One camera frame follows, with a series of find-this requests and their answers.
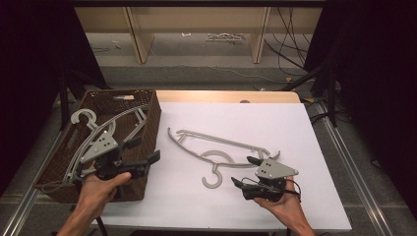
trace metal rail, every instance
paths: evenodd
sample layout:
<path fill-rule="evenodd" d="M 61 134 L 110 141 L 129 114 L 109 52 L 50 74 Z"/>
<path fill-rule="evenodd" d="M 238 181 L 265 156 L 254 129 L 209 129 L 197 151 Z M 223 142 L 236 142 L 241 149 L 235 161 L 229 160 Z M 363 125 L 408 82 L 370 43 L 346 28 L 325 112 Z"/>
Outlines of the metal rail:
<path fill-rule="evenodd" d="M 326 106 L 322 102 L 319 103 L 318 110 L 321 113 L 327 112 Z M 381 211 L 380 206 L 378 205 L 373 194 L 371 193 L 371 190 L 366 184 L 361 172 L 356 166 L 355 161 L 350 155 L 350 152 L 346 144 L 344 143 L 343 138 L 338 132 L 337 128 L 334 128 L 332 126 L 331 122 L 327 117 L 325 118 L 325 124 L 328 133 L 334 143 L 334 146 L 336 147 L 337 152 L 343 162 L 343 165 L 346 168 L 347 173 L 349 174 L 350 180 L 352 181 L 353 186 L 355 187 L 356 192 L 358 193 L 359 198 L 361 199 L 366 212 L 368 213 L 372 223 L 374 224 L 374 227 L 378 235 L 393 235 L 392 231 L 390 230 L 387 224 L 387 220 L 384 213 Z"/>
<path fill-rule="evenodd" d="M 43 160 L 42 164 L 39 167 L 36 175 L 33 178 L 33 182 L 38 179 L 40 173 L 45 166 L 47 160 L 50 158 L 51 153 L 55 149 L 55 146 L 58 144 L 59 139 L 61 138 L 62 132 L 60 131 L 49 150 L 48 154 L 46 155 L 45 159 Z M 26 191 L 24 197 L 22 198 L 21 202 L 19 203 L 17 209 L 13 213 L 13 215 L 9 218 L 7 225 L 2 232 L 3 236 L 14 236 L 19 235 L 22 227 L 25 224 L 26 219 L 30 214 L 30 210 L 33 207 L 33 204 L 36 200 L 37 195 L 39 194 L 39 190 L 35 189 L 33 186 L 29 186 L 28 190 Z"/>

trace white table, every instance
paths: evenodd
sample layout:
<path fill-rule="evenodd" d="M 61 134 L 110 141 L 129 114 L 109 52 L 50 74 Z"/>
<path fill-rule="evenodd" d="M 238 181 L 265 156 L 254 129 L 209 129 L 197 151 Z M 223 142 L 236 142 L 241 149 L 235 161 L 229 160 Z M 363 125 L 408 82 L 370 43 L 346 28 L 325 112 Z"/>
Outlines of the white table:
<path fill-rule="evenodd" d="M 145 198 L 140 202 L 109 204 L 102 216 L 106 225 L 217 231 L 285 228 L 268 211 L 246 201 L 230 180 L 230 177 L 258 180 L 256 167 L 219 167 L 223 182 L 216 189 L 208 189 L 202 177 L 215 182 L 212 165 L 191 156 L 170 140 L 167 134 L 170 127 L 173 134 L 181 129 L 192 130 L 266 148 L 271 155 L 280 150 L 278 161 L 300 172 L 295 181 L 301 186 L 302 206 L 312 227 L 326 232 L 351 229 L 303 104 L 164 102 L 164 96 L 165 93 L 160 99 L 162 114 L 156 144 L 161 159 L 150 169 Z M 201 148 L 190 147 L 195 151 Z M 236 162 L 246 162 L 245 153 L 236 156 Z"/>

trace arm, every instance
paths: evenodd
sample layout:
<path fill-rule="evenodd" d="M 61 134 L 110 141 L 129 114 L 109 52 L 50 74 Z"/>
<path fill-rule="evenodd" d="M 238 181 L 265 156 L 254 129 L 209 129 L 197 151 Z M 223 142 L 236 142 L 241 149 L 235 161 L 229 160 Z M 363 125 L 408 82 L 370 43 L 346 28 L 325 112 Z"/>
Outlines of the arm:
<path fill-rule="evenodd" d="M 295 191 L 294 183 L 287 181 L 286 189 Z M 304 211 L 301 208 L 298 196 L 284 194 L 282 198 L 274 203 L 266 199 L 255 198 L 254 201 L 267 210 L 269 210 L 279 221 L 300 236 L 314 236 L 315 233 L 307 221 Z"/>
<path fill-rule="evenodd" d="M 102 181 L 96 176 L 86 178 L 76 208 L 59 231 L 58 235 L 83 235 L 93 220 L 101 216 L 107 203 L 113 200 L 116 187 L 127 183 L 129 172 L 114 179 Z"/>

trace hanger hook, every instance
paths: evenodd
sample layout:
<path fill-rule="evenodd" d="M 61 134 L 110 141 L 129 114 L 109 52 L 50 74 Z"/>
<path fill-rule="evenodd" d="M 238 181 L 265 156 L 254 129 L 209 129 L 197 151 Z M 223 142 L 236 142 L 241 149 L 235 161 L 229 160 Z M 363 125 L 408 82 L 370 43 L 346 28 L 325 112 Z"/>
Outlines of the hanger hook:
<path fill-rule="evenodd" d="M 91 129 L 91 130 L 97 129 L 98 126 L 95 124 L 95 121 L 96 121 L 97 117 L 95 116 L 95 113 L 90 109 L 80 109 L 80 110 L 74 112 L 74 114 L 71 116 L 71 122 L 73 124 L 80 123 L 79 116 L 81 114 L 83 114 L 83 115 L 87 116 L 87 118 L 89 118 L 89 122 L 87 123 L 87 127 L 89 127 L 89 129 Z"/>
<path fill-rule="evenodd" d="M 217 175 L 217 182 L 215 184 L 209 184 L 209 182 L 207 181 L 206 177 L 202 178 L 203 184 L 208 187 L 209 189 L 215 189 L 218 186 L 221 185 L 221 182 L 223 181 L 223 176 L 221 175 L 220 171 L 217 170 L 217 166 L 218 164 L 215 163 L 212 167 L 212 173 L 214 173 L 215 175 Z"/>

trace brown basket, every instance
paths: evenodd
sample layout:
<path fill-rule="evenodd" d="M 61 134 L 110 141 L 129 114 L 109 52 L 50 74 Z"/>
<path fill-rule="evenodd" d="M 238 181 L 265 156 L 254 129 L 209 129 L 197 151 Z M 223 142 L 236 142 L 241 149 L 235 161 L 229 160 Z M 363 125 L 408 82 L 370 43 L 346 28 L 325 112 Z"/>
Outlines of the brown basket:
<path fill-rule="evenodd" d="M 114 98 L 125 95 L 133 96 L 134 99 Z M 92 110 L 97 118 L 95 123 L 99 126 L 125 110 L 144 104 L 149 104 L 149 110 L 144 111 L 147 115 L 147 122 L 136 135 L 142 137 L 142 143 L 137 147 L 125 149 L 123 152 L 123 161 L 133 162 L 147 159 L 154 152 L 156 146 L 161 113 L 156 92 L 154 90 L 137 89 L 88 91 L 81 102 L 80 109 L 88 108 Z M 56 182 L 63 179 L 73 155 L 90 134 L 90 129 L 86 126 L 87 121 L 87 117 L 80 116 L 80 123 L 67 126 L 60 145 L 55 149 L 40 177 L 33 184 L 36 189 L 42 190 L 47 186 L 46 190 L 50 190 L 61 186 L 60 183 Z M 132 132 L 137 123 L 138 119 L 135 114 L 124 115 L 117 119 L 113 134 L 116 142 L 121 143 Z M 142 200 L 145 195 L 147 180 L 148 178 L 144 177 L 130 181 L 123 187 L 124 196 L 121 199 L 114 200 L 114 202 Z M 46 194 L 54 201 L 62 204 L 75 204 L 78 200 L 78 192 L 74 184 L 65 185 Z"/>

